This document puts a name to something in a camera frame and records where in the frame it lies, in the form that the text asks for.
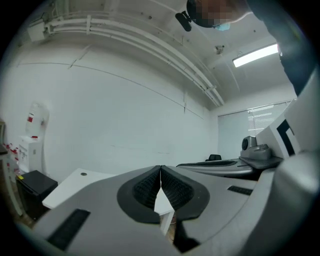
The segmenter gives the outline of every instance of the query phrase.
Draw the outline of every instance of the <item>ceiling light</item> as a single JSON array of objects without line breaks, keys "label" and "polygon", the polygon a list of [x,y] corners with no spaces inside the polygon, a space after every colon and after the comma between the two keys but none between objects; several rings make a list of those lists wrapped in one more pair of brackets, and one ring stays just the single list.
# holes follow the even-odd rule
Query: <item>ceiling light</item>
[{"label": "ceiling light", "polygon": [[259,107],[259,108],[249,109],[248,113],[257,112],[257,111],[261,111],[261,110],[272,109],[274,106],[275,105],[270,105],[270,106],[263,106],[263,107]]},{"label": "ceiling light", "polygon": [[277,44],[269,45],[269,46],[264,47],[262,49],[255,50],[251,53],[243,55],[239,58],[235,58],[233,60],[233,64],[237,68],[237,67],[240,67],[240,66],[247,64],[249,62],[253,62],[257,59],[263,58],[265,56],[268,56],[271,54],[276,54],[277,52],[278,52],[278,45]]}]

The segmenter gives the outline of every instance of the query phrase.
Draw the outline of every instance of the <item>person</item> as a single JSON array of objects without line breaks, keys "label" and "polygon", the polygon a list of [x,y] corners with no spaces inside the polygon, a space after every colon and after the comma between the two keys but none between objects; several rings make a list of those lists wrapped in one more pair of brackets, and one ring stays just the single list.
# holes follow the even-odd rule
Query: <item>person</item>
[{"label": "person", "polygon": [[232,24],[253,13],[275,38],[279,56],[297,96],[317,64],[317,55],[306,35],[276,0],[192,0],[196,12],[212,26]]}]

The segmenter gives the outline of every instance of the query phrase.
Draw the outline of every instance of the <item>white ceiling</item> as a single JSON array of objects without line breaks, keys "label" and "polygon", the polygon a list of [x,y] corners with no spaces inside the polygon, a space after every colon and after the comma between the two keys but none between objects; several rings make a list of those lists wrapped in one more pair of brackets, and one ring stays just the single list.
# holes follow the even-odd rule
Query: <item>white ceiling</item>
[{"label": "white ceiling", "polygon": [[[175,19],[175,14],[186,10],[187,0],[57,0],[59,12],[110,12],[111,17],[122,22],[125,16],[130,25],[148,31],[174,46],[195,63],[199,59],[206,65],[207,77],[225,101],[256,93],[274,86],[288,84],[279,56],[256,60],[235,68],[232,60],[258,48],[275,43],[264,23],[253,14],[231,24],[230,30],[218,31],[192,24],[185,32]],[[224,46],[216,54],[216,46]]]}]

